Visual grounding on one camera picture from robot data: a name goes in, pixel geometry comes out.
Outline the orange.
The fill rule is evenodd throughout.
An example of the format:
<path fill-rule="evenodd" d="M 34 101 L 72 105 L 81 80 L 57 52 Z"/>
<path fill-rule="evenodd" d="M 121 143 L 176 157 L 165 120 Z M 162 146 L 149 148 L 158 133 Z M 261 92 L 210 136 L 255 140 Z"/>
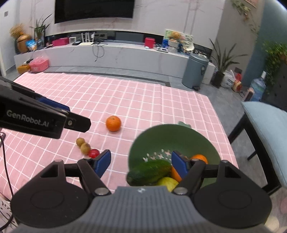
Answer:
<path fill-rule="evenodd" d="M 207 158 L 206 158 L 204 155 L 202 155 L 202 154 L 196 154 L 196 155 L 192 156 L 191 159 L 192 159 L 192 160 L 193 160 L 193 159 L 202 160 L 202 161 L 205 162 L 205 164 L 208 164 L 208 163 L 209 163 L 208 160 L 207 160 Z"/>
<path fill-rule="evenodd" d="M 117 116 L 110 116 L 105 121 L 106 128 L 110 132 L 119 131 L 121 129 L 121 124 L 122 124 L 121 119 L 119 119 L 119 117 Z"/>

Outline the brown kiwi front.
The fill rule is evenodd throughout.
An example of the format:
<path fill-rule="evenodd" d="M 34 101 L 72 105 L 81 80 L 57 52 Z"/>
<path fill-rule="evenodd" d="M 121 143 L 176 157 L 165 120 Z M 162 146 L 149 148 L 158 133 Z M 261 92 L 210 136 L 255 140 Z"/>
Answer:
<path fill-rule="evenodd" d="M 88 143 L 83 143 L 81 146 L 80 146 L 80 151 L 83 155 L 88 155 L 89 152 L 91 150 L 91 147 Z"/>

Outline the brown kiwi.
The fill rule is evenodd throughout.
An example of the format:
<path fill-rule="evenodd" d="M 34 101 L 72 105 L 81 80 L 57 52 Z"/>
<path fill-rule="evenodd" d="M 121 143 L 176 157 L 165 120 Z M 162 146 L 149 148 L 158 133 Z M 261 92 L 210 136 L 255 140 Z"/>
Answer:
<path fill-rule="evenodd" d="M 88 155 L 89 152 L 91 150 L 91 147 L 88 143 L 83 143 L 81 146 L 80 146 L 80 151 L 83 155 Z"/>
<path fill-rule="evenodd" d="M 78 137 L 77 139 L 76 139 L 76 144 L 77 144 L 77 146 L 80 148 L 81 146 L 82 146 L 82 144 L 84 144 L 85 143 L 85 139 L 83 139 L 82 137 Z"/>

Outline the large yellow-green pomelo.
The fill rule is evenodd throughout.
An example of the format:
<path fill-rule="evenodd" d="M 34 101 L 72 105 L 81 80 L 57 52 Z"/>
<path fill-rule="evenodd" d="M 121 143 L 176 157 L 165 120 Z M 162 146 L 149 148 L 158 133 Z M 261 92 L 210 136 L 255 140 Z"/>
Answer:
<path fill-rule="evenodd" d="M 156 186 L 165 186 L 169 192 L 172 192 L 177 185 L 178 182 L 170 177 L 163 177 L 156 182 Z"/>

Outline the green colander bowl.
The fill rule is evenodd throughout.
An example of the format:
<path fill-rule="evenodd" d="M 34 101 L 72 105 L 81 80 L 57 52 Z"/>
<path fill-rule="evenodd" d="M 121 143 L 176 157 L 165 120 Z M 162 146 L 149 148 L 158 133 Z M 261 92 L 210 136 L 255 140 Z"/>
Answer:
<path fill-rule="evenodd" d="M 219 153 L 212 143 L 199 132 L 191 129 L 189 125 L 181 122 L 154 126 L 142 132 L 130 148 L 129 171 L 143 162 L 153 160 L 164 160 L 172 164 L 173 151 L 178 151 L 187 159 L 191 159 L 196 154 L 202 154 L 212 165 L 220 162 Z M 172 169 L 166 177 L 176 179 Z"/>

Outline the green cucumber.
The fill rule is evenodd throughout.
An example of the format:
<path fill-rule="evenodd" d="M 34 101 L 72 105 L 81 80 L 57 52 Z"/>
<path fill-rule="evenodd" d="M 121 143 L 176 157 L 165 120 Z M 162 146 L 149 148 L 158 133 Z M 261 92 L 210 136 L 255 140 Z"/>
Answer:
<path fill-rule="evenodd" d="M 172 165 L 168 161 L 153 160 L 133 167 L 126 175 L 130 186 L 153 186 L 161 178 L 170 174 Z"/>

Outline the small red tomato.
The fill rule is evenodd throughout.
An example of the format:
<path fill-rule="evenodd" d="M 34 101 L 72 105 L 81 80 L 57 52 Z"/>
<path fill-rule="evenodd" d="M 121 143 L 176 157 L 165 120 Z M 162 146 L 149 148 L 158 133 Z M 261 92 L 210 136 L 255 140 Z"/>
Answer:
<path fill-rule="evenodd" d="M 98 149 L 91 149 L 88 153 L 88 156 L 92 159 L 96 158 L 98 155 L 100 155 L 100 152 Z"/>

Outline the brown kiwi back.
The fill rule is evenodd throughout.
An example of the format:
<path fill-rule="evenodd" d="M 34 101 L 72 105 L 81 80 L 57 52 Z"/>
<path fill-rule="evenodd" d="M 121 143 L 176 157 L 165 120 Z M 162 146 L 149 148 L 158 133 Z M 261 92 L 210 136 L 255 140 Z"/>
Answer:
<path fill-rule="evenodd" d="M 77 144 L 77 146 L 80 148 L 81 146 L 82 146 L 82 144 L 84 144 L 85 143 L 85 139 L 83 139 L 82 137 L 78 137 L 77 139 L 76 139 L 76 144 Z"/>

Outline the pink box on console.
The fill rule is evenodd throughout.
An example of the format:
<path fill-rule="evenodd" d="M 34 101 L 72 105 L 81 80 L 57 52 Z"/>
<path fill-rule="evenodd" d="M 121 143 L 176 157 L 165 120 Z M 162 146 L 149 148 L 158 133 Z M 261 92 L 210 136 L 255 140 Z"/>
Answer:
<path fill-rule="evenodd" d="M 56 39 L 52 42 L 52 44 L 53 44 L 53 47 L 64 46 L 64 45 L 69 44 L 69 39 L 67 37 Z"/>

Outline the potted plant left console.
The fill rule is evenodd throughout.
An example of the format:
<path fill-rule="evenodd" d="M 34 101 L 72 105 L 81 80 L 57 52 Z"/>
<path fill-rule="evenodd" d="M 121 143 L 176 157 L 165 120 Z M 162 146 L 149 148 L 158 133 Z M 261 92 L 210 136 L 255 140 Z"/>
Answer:
<path fill-rule="evenodd" d="M 45 45 L 45 31 L 48 28 L 48 25 L 45 24 L 45 21 L 51 16 L 48 15 L 45 19 L 42 17 L 39 20 L 36 20 L 36 25 L 34 27 L 30 26 L 34 30 L 34 39 L 37 45 L 37 50 L 43 49 Z"/>

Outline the golden gourd ornament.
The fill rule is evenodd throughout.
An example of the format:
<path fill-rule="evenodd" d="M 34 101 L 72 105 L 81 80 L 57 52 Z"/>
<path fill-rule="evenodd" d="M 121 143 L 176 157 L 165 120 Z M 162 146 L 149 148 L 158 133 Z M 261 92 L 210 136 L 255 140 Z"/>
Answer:
<path fill-rule="evenodd" d="M 14 39 L 14 46 L 16 54 L 28 52 L 26 42 L 32 39 L 24 30 L 22 24 L 16 24 L 10 29 L 10 36 Z"/>

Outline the white marble tv console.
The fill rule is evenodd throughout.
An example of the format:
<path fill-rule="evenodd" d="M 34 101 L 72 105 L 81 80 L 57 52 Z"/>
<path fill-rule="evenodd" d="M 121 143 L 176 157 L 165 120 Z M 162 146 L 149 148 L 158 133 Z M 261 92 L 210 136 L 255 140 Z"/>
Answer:
<path fill-rule="evenodd" d="M 181 53 L 146 49 L 143 45 L 101 43 L 91 46 L 64 45 L 14 56 L 16 67 L 29 59 L 47 57 L 51 67 L 99 67 L 132 70 L 182 78 L 189 59 Z"/>

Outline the white plastic bag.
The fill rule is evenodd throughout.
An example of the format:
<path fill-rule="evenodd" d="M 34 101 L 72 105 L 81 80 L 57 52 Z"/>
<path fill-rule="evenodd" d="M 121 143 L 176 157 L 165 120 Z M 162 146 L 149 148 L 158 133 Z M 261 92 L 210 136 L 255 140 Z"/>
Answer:
<path fill-rule="evenodd" d="M 232 70 L 226 70 L 223 74 L 224 77 L 221 82 L 221 86 L 224 88 L 232 88 L 235 81 L 234 72 Z"/>

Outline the red box on console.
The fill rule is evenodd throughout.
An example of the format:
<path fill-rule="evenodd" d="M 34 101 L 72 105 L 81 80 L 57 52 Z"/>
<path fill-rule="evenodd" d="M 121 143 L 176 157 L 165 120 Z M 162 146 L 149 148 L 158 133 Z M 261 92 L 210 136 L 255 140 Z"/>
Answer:
<path fill-rule="evenodd" d="M 146 37 L 144 40 L 144 46 L 148 47 L 149 49 L 153 49 L 155 46 L 155 39 Z"/>

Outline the black wall television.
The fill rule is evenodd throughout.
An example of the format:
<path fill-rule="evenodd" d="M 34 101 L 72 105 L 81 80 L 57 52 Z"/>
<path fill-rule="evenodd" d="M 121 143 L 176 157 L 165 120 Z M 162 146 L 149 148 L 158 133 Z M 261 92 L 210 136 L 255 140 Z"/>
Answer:
<path fill-rule="evenodd" d="M 89 18 L 132 18 L 135 1 L 55 1 L 55 23 Z"/>

